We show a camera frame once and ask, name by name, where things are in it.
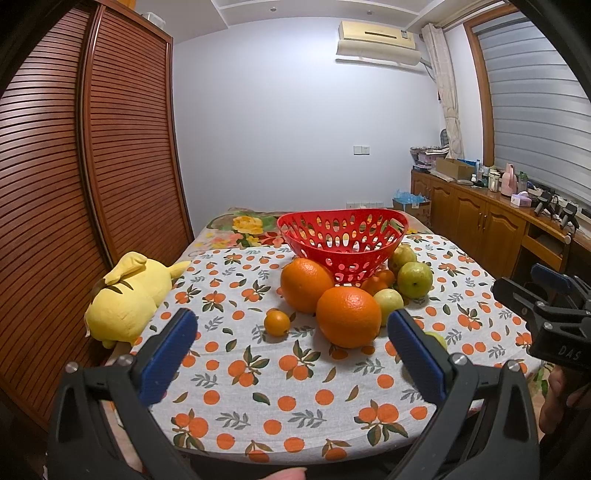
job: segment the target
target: cardboard box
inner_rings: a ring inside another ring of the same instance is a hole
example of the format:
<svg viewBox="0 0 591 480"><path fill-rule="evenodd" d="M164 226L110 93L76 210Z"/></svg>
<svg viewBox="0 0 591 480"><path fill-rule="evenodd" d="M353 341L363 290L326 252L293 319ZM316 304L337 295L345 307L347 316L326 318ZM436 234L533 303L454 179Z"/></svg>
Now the cardboard box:
<svg viewBox="0 0 591 480"><path fill-rule="evenodd" d="M392 207L394 210L401 210L409 215L415 217L427 228L431 228L431 201L421 203L407 203L406 205L398 203L392 199Z"/></svg>
<svg viewBox="0 0 591 480"><path fill-rule="evenodd" d="M456 180L470 180L474 173L474 167L453 158L438 159L435 170Z"/></svg>

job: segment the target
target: curtain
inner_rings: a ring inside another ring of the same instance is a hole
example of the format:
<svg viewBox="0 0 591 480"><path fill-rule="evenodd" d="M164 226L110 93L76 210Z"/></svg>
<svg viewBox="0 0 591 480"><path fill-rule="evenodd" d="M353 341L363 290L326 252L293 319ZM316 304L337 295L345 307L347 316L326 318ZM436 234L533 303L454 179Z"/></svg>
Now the curtain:
<svg viewBox="0 0 591 480"><path fill-rule="evenodd" d="M450 158L464 158L462 131L457 108L456 79L453 75L452 58L441 28L433 24L423 27L423 40L431 57L431 64L435 70L437 90L443 107L443 116L449 137Z"/></svg>

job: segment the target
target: metal screw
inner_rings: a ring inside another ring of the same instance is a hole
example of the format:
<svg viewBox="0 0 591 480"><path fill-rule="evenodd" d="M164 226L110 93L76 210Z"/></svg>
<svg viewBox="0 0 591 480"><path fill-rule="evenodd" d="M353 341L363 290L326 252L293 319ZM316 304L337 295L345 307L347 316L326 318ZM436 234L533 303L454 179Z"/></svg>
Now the metal screw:
<svg viewBox="0 0 591 480"><path fill-rule="evenodd" d="M515 360L509 360L507 362L507 366L509 370L511 370L512 372L518 372L519 370L521 370L521 367Z"/></svg>
<svg viewBox="0 0 591 480"><path fill-rule="evenodd" d="M66 364L66 373L67 374L72 374L76 370L78 370L78 364L76 362L68 362Z"/></svg>
<svg viewBox="0 0 591 480"><path fill-rule="evenodd" d="M134 362L133 355L126 353L125 355L119 355L117 357L117 365L122 367L128 367Z"/></svg>
<svg viewBox="0 0 591 480"><path fill-rule="evenodd" d="M452 355L452 362L455 365L466 365L468 363L468 357L463 353L454 353Z"/></svg>

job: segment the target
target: ceiling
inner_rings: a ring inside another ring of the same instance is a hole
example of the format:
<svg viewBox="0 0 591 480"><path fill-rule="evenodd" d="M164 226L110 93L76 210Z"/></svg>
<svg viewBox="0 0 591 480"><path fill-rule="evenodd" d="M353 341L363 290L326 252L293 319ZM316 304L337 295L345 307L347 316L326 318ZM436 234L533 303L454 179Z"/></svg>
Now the ceiling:
<svg viewBox="0 0 591 480"><path fill-rule="evenodd" d="M232 25L287 17L335 17L394 25L419 33L486 0L137 0L140 14L161 17L175 43Z"/></svg>

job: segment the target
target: large orange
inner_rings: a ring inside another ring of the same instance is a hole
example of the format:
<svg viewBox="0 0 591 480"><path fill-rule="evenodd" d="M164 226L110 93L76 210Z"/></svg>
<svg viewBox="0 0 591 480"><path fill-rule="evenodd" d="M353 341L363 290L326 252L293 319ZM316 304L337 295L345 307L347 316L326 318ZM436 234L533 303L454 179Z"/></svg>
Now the large orange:
<svg viewBox="0 0 591 480"><path fill-rule="evenodd" d="M307 258L296 258L281 272L283 297L298 312L314 313L319 298L334 286L328 270Z"/></svg>
<svg viewBox="0 0 591 480"><path fill-rule="evenodd" d="M333 287L318 301L316 320L329 341L342 348L358 348L378 336L382 311L361 288Z"/></svg>

